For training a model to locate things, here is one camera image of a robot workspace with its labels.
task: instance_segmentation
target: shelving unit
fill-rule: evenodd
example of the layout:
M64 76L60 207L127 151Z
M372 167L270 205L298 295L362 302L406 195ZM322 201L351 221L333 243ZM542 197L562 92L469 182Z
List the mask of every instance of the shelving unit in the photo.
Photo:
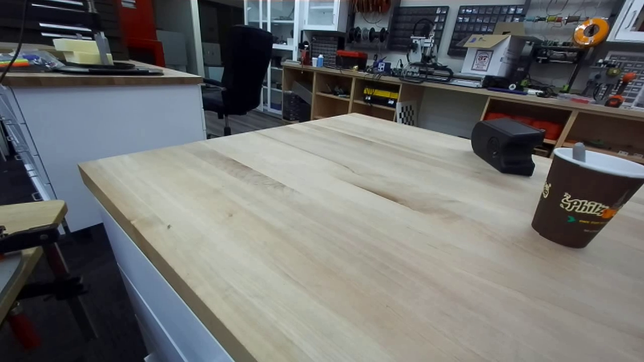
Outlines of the shelving unit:
M644 45L644 0L624 3L608 40Z
M274 55L267 70L261 110L280 114L284 108L282 60L298 58L301 3L298 0L245 0L244 22L274 37Z
M301 0L303 28L321 33L345 33L348 16L348 0Z
M311 118L325 118L345 113L372 114L384 120L397 118L397 108L387 105L366 103L365 86L379 86L399 92L399 103L410 103L417 110L423 106L425 91L448 91L462 95L483 97L482 120L496 113L510 114L532 127L546 125L546 140L537 148L539 154L551 154L554 146L586 143L592 148L620 154L644 162L644 113L631 108L611 108L603 105L580 105L559 99L521 97L510 92L493 92L485 89L465 89L441 83L400 83L392 76L372 76L354 70L313 68L296 63L284 64L282 84L287 92L294 91L294 83L308 83L313 89ZM340 97L334 86L351 89Z
M282 91L284 91L284 118L287 120L311 120L313 118L313 89L314 72L311 68L282 68Z

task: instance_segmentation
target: black chair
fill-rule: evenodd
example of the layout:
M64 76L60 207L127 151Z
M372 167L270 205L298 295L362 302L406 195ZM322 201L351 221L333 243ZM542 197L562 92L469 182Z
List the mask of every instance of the black chair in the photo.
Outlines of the black chair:
M263 83L273 55L273 35L263 28L236 26L224 48L222 83L204 80L204 108L224 118L224 134L229 134L228 117L245 114L261 105Z

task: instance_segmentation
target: brown coffee cup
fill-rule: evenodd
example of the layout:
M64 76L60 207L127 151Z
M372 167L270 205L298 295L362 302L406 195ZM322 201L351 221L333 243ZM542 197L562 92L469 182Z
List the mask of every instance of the brown coffee cup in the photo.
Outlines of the brown coffee cup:
M543 237L586 248L642 187L644 167L620 156L555 148L532 228Z

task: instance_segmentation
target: wood grain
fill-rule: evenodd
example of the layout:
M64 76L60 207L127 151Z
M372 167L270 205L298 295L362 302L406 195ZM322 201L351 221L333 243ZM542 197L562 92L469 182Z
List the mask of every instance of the wood grain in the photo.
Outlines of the wood grain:
M549 167L347 114L80 164L240 360L642 360L642 192L586 249L539 237Z
M8 72L8 86L141 86L141 84L202 84L202 76L173 68L133 63L159 68L164 74L62 74L62 72Z
M64 219L64 201L35 201L35 204L15 204L0 205L0 225L5 234L18 234L35 228L58 225ZM22 249L11 256L0 256L3 261L18 259L18 267L6 285L0 285L0 320L8 314L18 297L22 285L32 275L38 259L43 256L40 248Z

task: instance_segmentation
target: cardboard box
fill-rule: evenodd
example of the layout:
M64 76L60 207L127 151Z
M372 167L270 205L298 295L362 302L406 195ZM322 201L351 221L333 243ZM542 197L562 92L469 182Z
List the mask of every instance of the cardboard box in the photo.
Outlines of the cardboard box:
M507 76L514 60L530 40L523 28L500 25L496 35L474 35L465 40L463 74Z

